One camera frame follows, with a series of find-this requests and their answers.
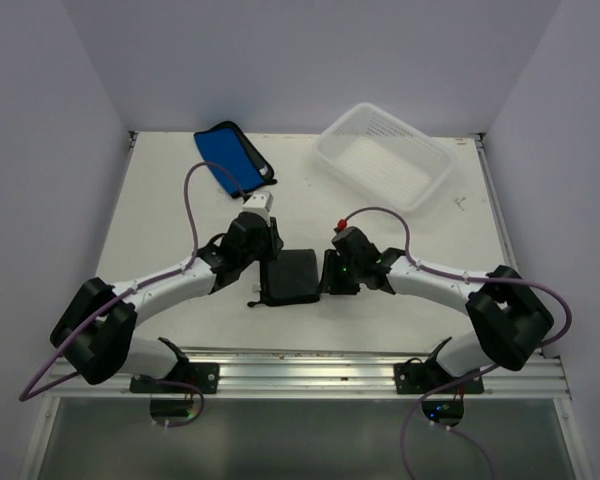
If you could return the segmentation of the purple and black towel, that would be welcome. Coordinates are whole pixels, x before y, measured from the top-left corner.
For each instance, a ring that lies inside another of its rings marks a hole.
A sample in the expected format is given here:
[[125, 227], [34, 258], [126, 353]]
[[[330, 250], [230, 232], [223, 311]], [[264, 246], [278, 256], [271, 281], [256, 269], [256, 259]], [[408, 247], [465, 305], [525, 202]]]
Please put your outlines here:
[[281, 307], [311, 304], [320, 300], [317, 257], [313, 249], [282, 250], [276, 259], [259, 266], [258, 305]]

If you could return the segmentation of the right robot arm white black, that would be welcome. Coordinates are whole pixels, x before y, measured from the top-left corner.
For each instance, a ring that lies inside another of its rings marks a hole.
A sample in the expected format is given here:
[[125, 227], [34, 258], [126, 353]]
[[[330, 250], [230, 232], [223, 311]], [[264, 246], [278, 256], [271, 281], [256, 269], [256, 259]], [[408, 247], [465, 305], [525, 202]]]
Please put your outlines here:
[[519, 371], [540, 347], [554, 319], [541, 300], [504, 265], [471, 282], [459, 271], [435, 275], [397, 248], [383, 252], [357, 227], [346, 227], [325, 253], [325, 291], [355, 295], [360, 286], [418, 297], [467, 315], [473, 330], [442, 341], [424, 362], [431, 389], [448, 392], [461, 377], [497, 365]]

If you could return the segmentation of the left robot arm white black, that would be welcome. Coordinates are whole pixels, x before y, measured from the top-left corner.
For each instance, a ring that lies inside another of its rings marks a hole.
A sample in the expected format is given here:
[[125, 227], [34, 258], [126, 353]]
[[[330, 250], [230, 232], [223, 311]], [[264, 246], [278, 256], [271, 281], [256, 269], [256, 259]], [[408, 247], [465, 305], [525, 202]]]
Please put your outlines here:
[[150, 377], [165, 392], [177, 392], [188, 379], [184, 353], [165, 338], [139, 338], [136, 327], [231, 285], [253, 262], [275, 258], [282, 246], [275, 218], [242, 212], [218, 245], [208, 243], [193, 260], [117, 285], [99, 277], [86, 281], [52, 331], [51, 344], [91, 385], [125, 373]]

